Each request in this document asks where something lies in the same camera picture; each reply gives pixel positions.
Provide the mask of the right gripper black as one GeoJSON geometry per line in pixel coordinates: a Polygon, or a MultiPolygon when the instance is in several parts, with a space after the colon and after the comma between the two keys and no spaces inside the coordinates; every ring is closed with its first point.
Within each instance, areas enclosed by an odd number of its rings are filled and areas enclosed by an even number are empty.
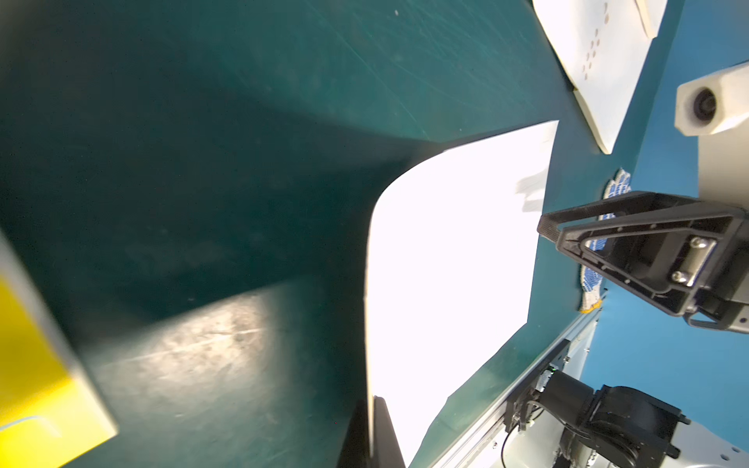
{"type": "Polygon", "coordinates": [[[748,333],[748,214],[632,191],[543,214],[558,252],[694,328],[748,333]]]}

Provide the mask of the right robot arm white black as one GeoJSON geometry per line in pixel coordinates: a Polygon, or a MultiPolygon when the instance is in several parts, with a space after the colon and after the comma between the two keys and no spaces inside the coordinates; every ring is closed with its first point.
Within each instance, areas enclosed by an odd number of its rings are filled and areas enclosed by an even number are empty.
{"type": "MultiPolygon", "coordinates": [[[[702,330],[748,331],[748,199],[636,191],[545,214],[538,233],[578,264],[702,330]]],[[[557,467],[744,467],[745,450],[625,386],[593,389],[564,373],[564,339],[511,391],[508,434],[535,415],[562,426],[557,467]]]]}

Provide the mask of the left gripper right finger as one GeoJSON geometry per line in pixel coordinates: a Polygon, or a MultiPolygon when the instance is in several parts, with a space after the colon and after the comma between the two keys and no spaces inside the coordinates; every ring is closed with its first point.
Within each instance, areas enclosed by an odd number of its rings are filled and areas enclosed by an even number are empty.
{"type": "Polygon", "coordinates": [[[376,468],[405,468],[392,420],[382,397],[374,397],[372,466],[376,468]]]}

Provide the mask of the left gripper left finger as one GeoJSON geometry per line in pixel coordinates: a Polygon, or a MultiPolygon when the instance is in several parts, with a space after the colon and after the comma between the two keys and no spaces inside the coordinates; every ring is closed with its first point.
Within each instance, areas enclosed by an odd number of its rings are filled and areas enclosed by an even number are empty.
{"type": "Polygon", "coordinates": [[[349,421],[337,468],[368,468],[370,460],[368,406],[360,400],[349,421]]]}

